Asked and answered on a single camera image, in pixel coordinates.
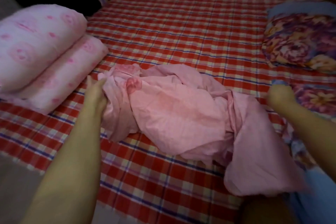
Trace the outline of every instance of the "plaid bedsheet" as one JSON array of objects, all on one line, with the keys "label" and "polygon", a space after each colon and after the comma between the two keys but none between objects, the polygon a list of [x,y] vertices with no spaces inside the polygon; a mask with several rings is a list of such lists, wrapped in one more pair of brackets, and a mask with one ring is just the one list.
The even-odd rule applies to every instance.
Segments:
[{"label": "plaid bedsheet", "polygon": [[[109,54],[93,76],[115,63],[183,63],[265,104],[271,80],[336,86],[334,76],[270,69],[260,51],[267,9],[281,0],[112,0],[89,18],[87,32]],[[84,99],[82,83],[48,116],[0,103],[0,151],[44,171],[71,131]],[[279,116],[269,111],[278,131]],[[222,167],[160,152],[133,134],[111,143],[101,134],[98,200],[143,223],[233,223],[242,199],[223,186]]]}]

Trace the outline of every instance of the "forearm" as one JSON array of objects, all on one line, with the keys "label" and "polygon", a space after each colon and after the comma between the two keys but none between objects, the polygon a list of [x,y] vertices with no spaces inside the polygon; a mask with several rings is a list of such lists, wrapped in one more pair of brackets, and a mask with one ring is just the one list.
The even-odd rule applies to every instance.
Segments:
[{"label": "forearm", "polygon": [[23,223],[30,223],[29,217],[37,214],[41,222],[91,221],[100,180],[99,136],[100,115],[84,108],[48,168]]},{"label": "forearm", "polygon": [[336,181],[336,125],[299,104],[291,104],[281,115],[293,126],[318,165]]}]

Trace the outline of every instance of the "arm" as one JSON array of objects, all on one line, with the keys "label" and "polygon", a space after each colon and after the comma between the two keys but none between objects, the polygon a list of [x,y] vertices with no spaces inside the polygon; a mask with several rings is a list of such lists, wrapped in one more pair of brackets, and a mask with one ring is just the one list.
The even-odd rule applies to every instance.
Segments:
[{"label": "arm", "polygon": [[318,165],[336,182],[336,124],[300,106],[290,86],[273,85],[267,101],[288,120]]},{"label": "arm", "polygon": [[22,220],[27,223],[91,223],[100,181],[100,121],[105,80],[88,77],[84,106],[69,137],[46,171]]}]

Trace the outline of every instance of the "pink bedding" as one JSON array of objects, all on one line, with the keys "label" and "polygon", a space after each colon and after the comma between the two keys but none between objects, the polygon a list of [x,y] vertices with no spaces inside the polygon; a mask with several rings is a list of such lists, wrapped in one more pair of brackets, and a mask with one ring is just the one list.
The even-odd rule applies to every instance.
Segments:
[{"label": "pink bedding", "polygon": [[26,87],[0,94],[7,102],[48,114],[62,103],[108,53],[97,38],[84,35]]},{"label": "pink bedding", "polygon": [[266,111],[249,95],[227,90],[186,65],[115,65],[104,91],[103,127],[112,141],[141,130],[167,154],[227,166],[235,195],[277,194],[305,187]]},{"label": "pink bedding", "polygon": [[59,5],[35,5],[0,21],[0,92],[19,90],[85,34],[87,21]]}]

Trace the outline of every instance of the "pink pillow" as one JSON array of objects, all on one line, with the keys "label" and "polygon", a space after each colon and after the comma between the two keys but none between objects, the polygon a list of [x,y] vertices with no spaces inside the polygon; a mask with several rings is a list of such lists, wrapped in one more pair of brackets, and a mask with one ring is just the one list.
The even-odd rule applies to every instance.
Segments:
[{"label": "pink pillow", "polygon": [[9,103],[48,114],[59,106],[108,53],[97,38],[84,35],[28,86],[0,94]]},{"label": "pink pillow", "polygon": [[87,21],[59,5],[35,5],[0,21],[0,92],[19,90],[85,34]]}]

